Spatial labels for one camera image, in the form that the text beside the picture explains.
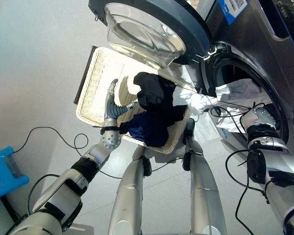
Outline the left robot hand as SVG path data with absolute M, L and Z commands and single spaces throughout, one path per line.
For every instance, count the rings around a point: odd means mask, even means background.
M 119 116 L 123 115 L 130 109 L 138 106 L 138 101 L 134 101 L 125 106 L 118 106 L 115 103 L 115 86 L 118 82 L 118 79 L 114 79 L 107 91 L 106 100 L 105 100 L 105 113 L 104 113 L 104 123 L 103 127 L 115 127 L 117 126 L 117 119 Z

